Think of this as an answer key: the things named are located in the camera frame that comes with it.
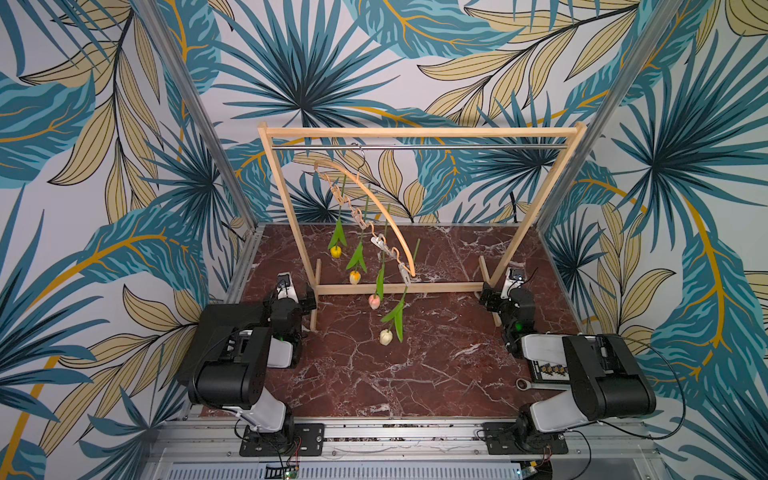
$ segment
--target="wall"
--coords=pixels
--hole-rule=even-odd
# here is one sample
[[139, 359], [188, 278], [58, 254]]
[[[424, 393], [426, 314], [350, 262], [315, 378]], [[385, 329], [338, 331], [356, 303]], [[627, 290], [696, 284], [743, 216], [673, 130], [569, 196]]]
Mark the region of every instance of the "wall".
[[[670, 32], [674, 40], [660, 46], [659, 66], [680, 57], [681, 42], [695, 34], [706, 3], [687, 3]], [[539, 2], [536, 9], [536, 2], [523, 0], [212, 2], [221, 40], [211, 45], [220, 49], [220, 61], [205, 68], [200, 63], [196, 71], [219, 71], [201, 97], [253, 212], [262, 221], [285, 221], [256, 132], [261, 121], [519, 126], [536, 118], [539, 126], [572, 125], [601, 104], [656, 4], [561, 0]], [[653, 84], [660, 71], [648, 68], [644, 76]], [[518, 141], [538, 139], [500, 140]], [[364, 157], [350, 151], [336, 158], [360, 171], [398, 221], [489, 223], [514, 220], [512, 192], [518, 219], [525, 215], [556, 153], [369, 151]], [[328, 184], [313, 176], [313, 156], [283, 154], [282, 162], [299, 220], [333, 222], [339, 207]]]
[[[161, 3], [217, 38], [207, 3]], [[0, 20], [0, 478], [133, 478], [243, 222], [129, 2]]]
[[[547, 241], [585, 329], [650, 340], [678, 374], [685, 423], [658, 442], [673, 478], [762, 479], [768, 2], [708, 8], [663, 81], [635, 83], [641, 97], [612, 117]], [[651, 431], [668, 433], [677, 383], [629, 347], [659, 397]]]

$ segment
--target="metal rail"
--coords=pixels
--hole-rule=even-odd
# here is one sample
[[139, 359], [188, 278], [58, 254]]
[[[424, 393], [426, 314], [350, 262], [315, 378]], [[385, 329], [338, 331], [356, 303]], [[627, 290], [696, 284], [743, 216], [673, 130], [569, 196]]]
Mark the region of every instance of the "metal rail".
[[272, 150], [564, 150], [566, 144], [523, 145], [273, 145]]

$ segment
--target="black cable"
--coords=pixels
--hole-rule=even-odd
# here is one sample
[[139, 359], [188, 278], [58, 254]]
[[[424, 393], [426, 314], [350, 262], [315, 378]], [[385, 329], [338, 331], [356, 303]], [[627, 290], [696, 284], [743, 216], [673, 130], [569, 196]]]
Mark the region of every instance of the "black cable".
[[523, 286], [523, 285], [525, 285], [526, 283], [528, 283], [528, 282], [530, 282], [531, 280], [533, 280], [533, 277], [535, 277], [535, 276], [536, 276], [536, 272], [538, 272], [538, 267], [534, 268], [534, 270], [533, 270], [533, 273], [531, 274], [531, 276], [530, 276], [530, 277], [529, 277], [529, 278], [528, 278], [528, 279], [527, 279], [525, 282], [521, 283], [521, 284], [520, 284], [520, 286]]
[[632, 433], [632, 432], [629, 432], [627, 430], [624, 430], [621, 427], [617, 427], [616, 425], [613, 425], [611, 423], [605, 422], [604, 420], [600, 420], [600, 422], [604, 423], [605, 425], [608, 425], [609, 427], [613, 427], [616, 430], [619, 430], [620, 432], [627, 433], [628, 435], [632, 435], [633, 437], [638, 437], [639, 439], [646, 439], [646, 440], [664, 440], [664, 439], [668, 439], [672, 435], [674, 435], [677, 432], [679, 432], [680, 429], [683, 428], [683, 423], [685, 422], [685, 413], [686, 413], [685, 392], [683, 391], [683, 386], [680, 384], [680, 379], [677, 377], [677, 372], [674, 371], [674, 368], [672, 368], [672, 365], [654, 347], [648, 345], [645, 342], [641, 342], [640, 340], [635, 340], [635, 339], [627, 338], [626, 336], [622, 336], [621, 338], [625, 339], [625, 340], [630, 340], [631, 342], [640, 343], [641, 345], [648, 347], [649, 349], [653, 350], [659, 357], [661, 357], [661, 359], [664, 361], [664, 363], [667, 364], [667, 367], [669, 367], [669, 370], [672, 372], [672, 375], [674, 375], [674, 379], [677, 382], [677, 388], [680, 390], [680, 399], [683, 402], [683, 415], [680, 416], [680, 423], [677, 424], [677, 427], [675, 427], [675, 430], [673, 430], [671, 433], [667, 433], [666, 435], [663, 435], [661, 437], [653, 437], [653, 436], [650, 436], [650, 435], [639, 435], [637, 433]]
[[573, 478], [568, 479], [568, 480], [576, 480], [576, 478], [581, 477], [584, 474], [584, 472], [587, 471], [587, 468], [589, 468], [589, 465], [592, 463], [592, 447], [589, 445], [589, 440], [587, 440], [587, 436], [585, 434], [579, 432], [578, 430], [569, 430], [569, 432], [576, 432], [577, 434], [581, 435], [581, 437], [587, 443], [587, 448], [589, 449], [589, 460], [587, 460], [587, 464], [584, 465], [584, 468], [581, 470], [581, 472], [579, 472], [578, 475], [576, 475]]
[[239, 434], [239, 433], [237, 433], [237, 424], [238, 424], [238, 423], [240, 423], [240, 420], [241, 420], [241, 419], [237, 419], [237, 421], [235, 422], [235, 427], [234, 427], [234, 428], [235, 428], [235, 436], [236, 436], [237, 438], [239, 438], [240, 440], [245, 440], [245, 438], [243, 438], [242, 436], [240, 436], [240, 434]]

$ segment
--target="pink tulip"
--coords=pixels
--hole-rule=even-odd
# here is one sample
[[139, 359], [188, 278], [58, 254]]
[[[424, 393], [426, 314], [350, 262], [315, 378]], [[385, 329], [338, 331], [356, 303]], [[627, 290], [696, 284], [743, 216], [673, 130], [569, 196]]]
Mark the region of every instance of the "pink tulip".
[[379, 308], [379, 305], [382, 304], [382, 300], [379, 298], [378, 295], [375, 293], [368, 297], [368, 304], [371, 306], [372, 309], [376, 310]]

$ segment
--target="wooden frame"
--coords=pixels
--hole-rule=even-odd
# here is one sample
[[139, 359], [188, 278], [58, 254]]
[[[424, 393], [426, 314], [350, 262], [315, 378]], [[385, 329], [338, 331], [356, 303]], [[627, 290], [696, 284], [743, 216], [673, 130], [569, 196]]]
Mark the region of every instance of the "wooden frame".
[[[480, 256], [478, 261], [480, 263], [480, 271], [484, 282], [490, 283], [495, 286], [496, 283], [502, 278], [504, 271], [509, 265], [509, 261], [512, 256], [515, 255], [515, 251], [525, 237], [525, 234], [533, 225], [536, 217], [538, 216], [541, 207], [547, 200], [547, 197], [552, 192], [552, 188], [557, 183], [558, 178], [565, 169], [565, 165], [573, 156], [573, 153], [578, 146], [581, 139], [584, 137], [587, 127], [585, 124], [578, 122], [574, 127], [512, 127], [512, 128], [464, 128], [464, 127], [441, 127], [441, 128], [410, 128], [410, 127], [394, 127], [394, 128], [379, 128], [379, 127], [351, 127], [351, 128], [309, 128], [309, 127], [288, 127], [288, 128], [273, 128], [267, 127], [266, 123], [259, 125], [259, 137], [264, 147], [264, 154], [270, 163], [272, 169], [272, 175], [275, 178], [275, 184], [277, 190], [280, 192], [280, 199], [283, 201], [283, 206], [286, 209], [286, 215], [288, 216], [288, 223], [290, 224], [291, 231], [293, 232], [293, 239], [296, 241], [296, 245], [299, 248], [299, 255], [301, 256], [304, 270], [306, 271], [306, 278], [310, 283], [310, 286], [315, 290], [315, 297], [319, 301], [320, 296], [323, 295], [361, 295], [370, 294], [376, 291], [376, 285], [374, 283], [360, 283], [358, 285], [343, 284], [343, 285], [323, 285], [320, 283], [320, 269], [321, 262], [317, 259], [316, 268], [312, 268], [310, 262], [310, 255], [306, 251], [306, 245], [301, 235], [301, 229], [299, 227], [299, 221], [296, 219], [296, 213], [293, 211], [293, 204], [290, 200], [290, 194], [286, 185], [285, 177], [283, 176], [283, 170], [280, 166], [280, 162], [275, 155], [275, 150], [272, 149], [272, 139], [279, 137], [286, 138], [371, 138], [371, 137], [435, 137], [435, 138], [477, 138], [477, 137], [564, 137], [567, 147], [560, 150], [557, 159], [554, 161], [554, 165], [550, 169], [549, 173], [544, 179], [541, 187], [536, 193], [536, 197], [528, 208], [528, 212], [525, 214], [525, 219], [520, 223], [518, 229], [515, 231], [515, 235], [512, 237], [507, 249], [496, 266], [493, 275], [488, 275], [488, 267], [485, 264], [485, 258]], [[348, 177], [354, 178], [354, 176], [346, 169], [339, 168], [337, 164], [333, 162], [323, 162], [323, 167], [332, 167], [342, 171]], [[375, 203], [378, 203], [376, 197], [372, 197]], [[392, 228], [399, 233], [399, 229], [394, 224], [394, 220], [388, 215], [385, 215], [387, 221], [392, 225]], [[407, 248], [402, 235], [397, 236], [401, 240], [401, 244], [405, 247], [408, 260], [411, 260], [411, 274], [415, 276], [415, 270], [410, 256], [409, 249]], [[482, 291], [484, 282], [441, 282], [441, 283], [413, 283], [409, 288], [409, 293], [448, 293], [448, 292], [480, 292]], [[402, 293], [405, 291], [406, 285], [404, 283], [385, 283], [384, 293]], [[501, 325], [501, 320], [498, 314], [493, 316], [496, 326]], [[316, 331], [317, 327], [317, 310], [312, 312], [310, 319], [310, 329]]]

